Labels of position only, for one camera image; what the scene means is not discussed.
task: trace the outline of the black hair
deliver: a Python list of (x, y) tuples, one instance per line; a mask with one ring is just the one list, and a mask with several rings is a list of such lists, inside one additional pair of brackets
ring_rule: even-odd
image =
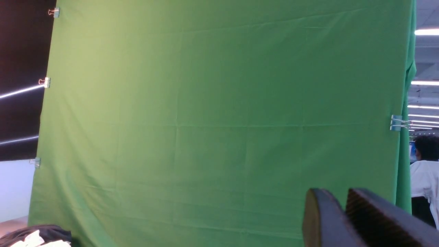
[(421, 135), (414, 139), (414, 147), (421, 154), (422, 160), (439, 160), (439, 137), (435, 135)]

